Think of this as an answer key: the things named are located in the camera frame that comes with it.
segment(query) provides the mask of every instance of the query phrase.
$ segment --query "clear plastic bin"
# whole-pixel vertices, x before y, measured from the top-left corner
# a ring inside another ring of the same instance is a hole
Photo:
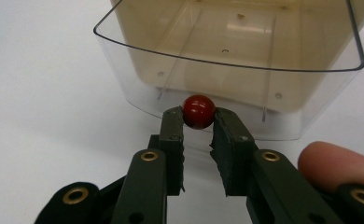
[[[364,67],[345,0],[121,0],[94,32],[132,105],[205,94],[261,140],[301,137]]]

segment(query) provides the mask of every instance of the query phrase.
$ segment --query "container wall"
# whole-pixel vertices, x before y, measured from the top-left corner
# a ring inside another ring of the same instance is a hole
[[[201,93],[256,139],[296,139],[364,65],[344,0],[115,4],[99,41],[126,99],[158,117]]]

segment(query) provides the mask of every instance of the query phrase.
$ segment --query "human finger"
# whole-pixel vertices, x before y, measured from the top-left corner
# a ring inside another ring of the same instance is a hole
[[[364,185],[364,156],[330,143],[307,146],[299,157],[298,169],[313,186],[328,192],[342,184]]]

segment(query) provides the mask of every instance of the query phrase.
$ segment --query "red ball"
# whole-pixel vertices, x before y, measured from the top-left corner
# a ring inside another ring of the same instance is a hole
[[[183,120],[192,129],[204,129],[214,122],[215,104],[204,95],[192,95],[182,104]]]

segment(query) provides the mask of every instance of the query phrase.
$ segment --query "white table surface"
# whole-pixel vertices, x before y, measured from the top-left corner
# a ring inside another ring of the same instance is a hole
[[[110,8],[108,0],[0,0],[0,223],[33,223],[70,183],[110,184],[159,132],[159,119],[124,100],[92,32]],[[224,196],[210,140],[186,131],[187,192],[169,198],[169,223],[250,222],[245,199]],[[364,70],[301,139],[258,145],[296,164],[317,140],[364,154]]]

